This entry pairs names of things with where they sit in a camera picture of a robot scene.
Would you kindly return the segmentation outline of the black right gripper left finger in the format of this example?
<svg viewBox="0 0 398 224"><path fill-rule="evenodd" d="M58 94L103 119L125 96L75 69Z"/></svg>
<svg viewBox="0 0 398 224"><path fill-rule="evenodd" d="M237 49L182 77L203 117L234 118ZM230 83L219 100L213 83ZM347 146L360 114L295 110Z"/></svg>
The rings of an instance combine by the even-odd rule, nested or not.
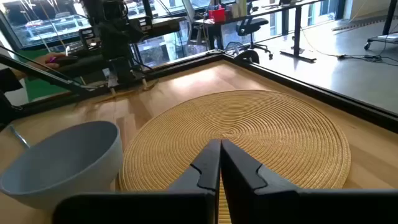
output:
<svg viewBox="0 0 398 224"><path fill-rule="evenodd" d="M216 224L220 152L221 142L209 141L167 190L69 197L52 224Z"/></svg>

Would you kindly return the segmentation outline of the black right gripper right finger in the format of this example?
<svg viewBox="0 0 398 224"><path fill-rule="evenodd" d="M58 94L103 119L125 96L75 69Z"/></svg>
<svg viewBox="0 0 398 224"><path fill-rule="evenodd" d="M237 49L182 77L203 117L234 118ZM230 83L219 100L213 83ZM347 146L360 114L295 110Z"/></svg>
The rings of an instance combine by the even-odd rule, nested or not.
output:
<svg viewBox="0 0 398 224"><path fill-rule="evenodd" d="M221 177L233 224L398 224L398 190L303 189L229 140Z"/></svg>

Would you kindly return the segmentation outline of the wooden utensil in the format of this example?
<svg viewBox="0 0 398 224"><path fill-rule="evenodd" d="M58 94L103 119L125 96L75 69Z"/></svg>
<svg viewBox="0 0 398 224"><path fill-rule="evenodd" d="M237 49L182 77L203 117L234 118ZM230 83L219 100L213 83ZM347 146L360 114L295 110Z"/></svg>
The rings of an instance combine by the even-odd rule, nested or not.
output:
<svg viewBox="0 0 398 224"><path fill-rule="evenodd" d="M146 90L143 90L142 86L140 86L139 88L136 88L136 89L127 90L127 91L123 91L123 92L112 94L111 96L107 96L106 98L103 98L102 100L96 101L95 104L100 104L100 103L104 103L104 102L107 102L107 101L116 100L117 98L129 96L129 95L136 95L136 94L140 94L140 93L145 92L145 91L149 91L149 90L153 89L153 87L155 87L156 84L158 84L158 82L159 82L159 79L156 79L152 83L147 83L147 89Z"/></svg>

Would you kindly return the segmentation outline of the blue-grey bowl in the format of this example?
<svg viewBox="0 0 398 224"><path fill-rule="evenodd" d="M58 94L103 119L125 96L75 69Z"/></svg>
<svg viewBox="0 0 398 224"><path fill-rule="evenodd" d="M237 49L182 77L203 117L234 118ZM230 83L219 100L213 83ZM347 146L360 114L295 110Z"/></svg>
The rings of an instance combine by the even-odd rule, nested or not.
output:
<svg viewBox="0 0 398 224"><path fill-rule="evenodd" d="M110 188L123 163L120 130L109 121L63 129L19 156L0 174L0 192L36 209Z"/></svg>

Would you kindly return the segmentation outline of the metal utensil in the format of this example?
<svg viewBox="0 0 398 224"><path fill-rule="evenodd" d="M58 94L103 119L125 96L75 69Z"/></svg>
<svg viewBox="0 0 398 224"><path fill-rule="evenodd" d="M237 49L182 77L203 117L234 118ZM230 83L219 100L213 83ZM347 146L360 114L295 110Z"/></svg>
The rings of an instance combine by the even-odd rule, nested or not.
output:
<svg viewBox="0 0 398 224"><path fill-rule="evenodd" d="M25 149L30 148L28 142L16 131L16 129L13 127L13 125L10 125L9 129L11 130L11 133L18 139L18 141L23 145L23 147Z"/></svg>

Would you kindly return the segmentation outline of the green board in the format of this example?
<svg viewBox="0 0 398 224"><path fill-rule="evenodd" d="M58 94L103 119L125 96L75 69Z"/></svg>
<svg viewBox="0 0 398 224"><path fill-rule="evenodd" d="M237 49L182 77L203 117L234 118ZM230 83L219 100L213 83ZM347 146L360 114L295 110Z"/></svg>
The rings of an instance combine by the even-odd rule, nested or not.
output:
<svg viewBox="0 0 398 224"><path fill-rule="evenodd" d="M20 50L19 53L30 59L35 59L39 56L47 54L48 50ZM24 81L29 101L34 101L38 98L45 98L47 96L67 92L66 89L63 89L56 85L51 85L40 79L34 79L33 77L25 78Z"/></svg>

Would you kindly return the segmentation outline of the person's hand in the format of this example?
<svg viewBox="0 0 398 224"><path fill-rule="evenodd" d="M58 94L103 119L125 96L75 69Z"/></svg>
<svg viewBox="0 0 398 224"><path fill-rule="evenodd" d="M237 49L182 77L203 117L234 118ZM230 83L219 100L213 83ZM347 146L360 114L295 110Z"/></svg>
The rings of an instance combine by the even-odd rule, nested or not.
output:
<svg viewBox="0 0 398 224"><path fill-rule="evenodd" d="M62 57L65 57L65 56L66 55L64 53L52 52L52 53L48 53L46 55L43 55L43 56L35 58L34 61L37 62L37 63L29 62L29 65L31 65L31 66L33 66L35 68L43 69L43 70L46 70L46 68L43 67L43 66L40 66L40 64L45 65L48 68L58 69L60 65L57 64L57 63L54 63L53 61L56 58L62 58Z"/></svg>

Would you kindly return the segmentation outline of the round woven straw placemat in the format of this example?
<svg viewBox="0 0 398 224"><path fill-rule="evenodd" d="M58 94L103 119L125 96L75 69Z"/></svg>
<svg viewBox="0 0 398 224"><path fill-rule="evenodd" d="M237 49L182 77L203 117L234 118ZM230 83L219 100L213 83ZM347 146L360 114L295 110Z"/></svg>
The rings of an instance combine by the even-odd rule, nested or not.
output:
<svg viewBox="0 0 398 224"><path fill-rule="evenodd" d="M124 151L119 186L163 190L212 139L227 139L293 184L340 189L351 165L342 130L316 107L276 91L204 95L152 118Z"/></svg>

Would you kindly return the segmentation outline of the red box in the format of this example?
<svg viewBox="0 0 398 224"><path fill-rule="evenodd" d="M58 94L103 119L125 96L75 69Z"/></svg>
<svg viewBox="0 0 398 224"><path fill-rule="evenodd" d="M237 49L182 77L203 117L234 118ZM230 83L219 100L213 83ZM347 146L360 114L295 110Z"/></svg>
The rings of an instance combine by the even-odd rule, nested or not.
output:
<svg viewBox="0 0 398 224"><path fill-rule="evenodd" d="M209 10L208 17L214 23L224 22L226 20L225 8Z"/></svg>

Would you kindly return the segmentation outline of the black rounded corner device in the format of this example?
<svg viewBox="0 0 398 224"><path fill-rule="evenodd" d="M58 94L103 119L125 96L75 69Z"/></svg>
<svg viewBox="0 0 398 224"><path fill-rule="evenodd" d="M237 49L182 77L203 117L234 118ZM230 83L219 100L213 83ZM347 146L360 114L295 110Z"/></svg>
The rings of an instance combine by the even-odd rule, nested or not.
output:
<svg viewBox="0 0 398 224"><path fill-rule="evenodd" d="M235 60L259 64L259 55L255 50L248 49L234 57Z"/></svg>

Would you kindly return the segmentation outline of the black office chair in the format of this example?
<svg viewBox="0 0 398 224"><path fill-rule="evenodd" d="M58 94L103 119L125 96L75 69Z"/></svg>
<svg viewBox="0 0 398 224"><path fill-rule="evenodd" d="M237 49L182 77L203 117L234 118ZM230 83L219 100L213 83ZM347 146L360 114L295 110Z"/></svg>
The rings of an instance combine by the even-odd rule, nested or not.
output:
<svg viewBox="0 0 398 224"><path fill-rule="evenodd" d="M267 45L263 44L255 44L254 43L254 33L258 31L262 26L268 24L269 21L267 19L258 18L258 17L249 17L248 19L244 19L239 21L236 24L236 32L239 36L250 35L250 44L248 46L243 46L237 48L237 54L248 50L248 49L261 49L265 51L265 53L269 54L269 60L273 59L273 53L268 49Z"/></svg>

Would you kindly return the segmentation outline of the black office desk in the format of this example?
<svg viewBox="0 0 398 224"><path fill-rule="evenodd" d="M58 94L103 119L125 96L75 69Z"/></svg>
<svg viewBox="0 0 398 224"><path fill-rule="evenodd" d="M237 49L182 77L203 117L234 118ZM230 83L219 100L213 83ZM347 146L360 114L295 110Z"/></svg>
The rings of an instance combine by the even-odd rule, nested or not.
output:
<svg viewBox="0 0 398 224"><path fill-rule="evenodd" d="M290 2L289 4L281 4L281 5L267 5L266 9L260 9L254 13L251 13L252 2L247 3L247 13L244 16L234 17L232 19L224 18L221 21L214 21L214 19L202 19L196 20L195 23L202 26L202 28L208 29L208 40L210 41L209 47L211 50L215 49L214 39L216 36L219 37L217 39L217 46L220 50L224 50L223 41L221 40L221 26L224 24L230 24L233 22L241 21L241 25L238 27L238 31L241 31L244 26L249 26L252 20L255 17L260 17L267 14L273 14L277 12L285 12L289 11L289 9L295 9L295 27L294 27L294 45L291 49L281 50L280 53L289 57L297 58L299 60L303 60L309 63L314 63L316 58L312 56L312 54L306 53L306 51L300 52L300 33L302 31L301 27L301 17L302 17L302 7L309 4L314 4L316 2L320 2L323 0L299 0L298 2Z"/></svg>

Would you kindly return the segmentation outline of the wheeled cart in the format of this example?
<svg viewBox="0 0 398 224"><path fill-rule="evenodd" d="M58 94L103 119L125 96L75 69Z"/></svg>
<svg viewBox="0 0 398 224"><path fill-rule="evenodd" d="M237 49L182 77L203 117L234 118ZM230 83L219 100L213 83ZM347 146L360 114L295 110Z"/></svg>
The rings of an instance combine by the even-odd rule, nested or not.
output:
<svg viewBox="0 0 398 224"><path fill-rule="evenodd" d="M370 48L372 42L382 42L384 44L384 46L386 46L386 44L398 44L398 40L393 40L392 38L389 38L391 24L392 24L392 20L394 18L394 13L396 10L397 3L398 3L398 0L390 0L389 8L387 11L387 16L384 21L382 35L371 37L371 38L367 39L367 41L364 45L364 50L368 50Z"/></svg>

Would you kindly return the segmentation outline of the black rig frame strut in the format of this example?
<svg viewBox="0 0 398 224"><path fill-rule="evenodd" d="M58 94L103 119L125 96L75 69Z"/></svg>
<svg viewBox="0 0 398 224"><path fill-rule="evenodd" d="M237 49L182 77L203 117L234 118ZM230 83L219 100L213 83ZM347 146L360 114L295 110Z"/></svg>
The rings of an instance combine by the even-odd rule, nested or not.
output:
<svg viewBox="0 0 398 224"><path fill-rule="evenodd" d="M5 56L3 54L0 54L0 63L6 65L8 67L15 68L16 70L24 72L27 75L39 78L39 79L44 80L44 81L46 81L46 82L48 82L50 84L60 86L60 87L62 87L64 89L67 89L67 90L70 90L70 91L74 91L74 92L77 92L79 94L91 92L91 91L96 89L95 86L82 85L82 84L76 82L75 80L69 78L68 76L66 76L66 75L64 75L64 74L62 74L62 73L60 73L60 72L58 72L58 71L46 66L46 65L40 64L38 62L35 62L35 61L33 61L33 60L31 60L31 59L29 59L29 58L17 53L17 52L14 52L13 50L7 49L7 48L5 48L3 46L0 46L0 48L2 48L4 50L7 50L8 52L11 52L11 53L13 53L13 54L15 54L15 55L17 55L19 57L22 57L22 58L24 58L24 59L26 59L26 60L28 60L28 61L36 64L36 65L39 65L41 67L45 67L47 70L51 70L54 73L56 73L57 75L54 75L52 73L46 72L45 70L41 70L39 68L35 68L35 67L33 67L33 66L29 65L29 64L20 62L18 60L15 60L13 58L10 58L10 57L7 57L7 56Z"/></svg>

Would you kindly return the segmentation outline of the black table edge frame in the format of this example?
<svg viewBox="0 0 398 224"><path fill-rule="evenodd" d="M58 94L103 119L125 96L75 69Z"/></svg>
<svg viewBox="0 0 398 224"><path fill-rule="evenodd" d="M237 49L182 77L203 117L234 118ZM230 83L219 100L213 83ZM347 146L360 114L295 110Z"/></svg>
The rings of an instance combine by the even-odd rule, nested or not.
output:
<svg viewBox="0 0 398 224"><path fill-rule="evenodd" d="M227 60L239 67L243 67L262 77L277 82L281 85L287 86L295 91L301 92L334 108L338 108L339 110L345 111L363 120L369 121L370 123L373 123L394 133L398 133L398 114L388 112L386 110L377 108L366 103L362 103L348 96L326 90L319 86L301 82L294 78L289 78L288 76L281 73L276 73L272 70L262 68L255 63L235 60L227 54L210 52L204 56L195 57L193 59L186 59L182 62L175 62L170 65L161 66L154 69L155 73L150 76L150 79L148 81L167 77L178 72L185 72L189 69L202 66L207 62L217 62L219 60ZM9 118L9 121L13 121L15 119L24 118L32 114L41 113L43 111L52 110L61 106L78 103L80 101L87 100L93 97L105 95L109 92L109 88L106 86L96 86L95 90L83 94L68 90L67 92L61 93L58 96L52 96L50 98L39 100L33 103L28 103L22 106L11 105L11 103L5 97L2 97L1 99L7 104L7 108L12 111L12 115Z"/></svg>

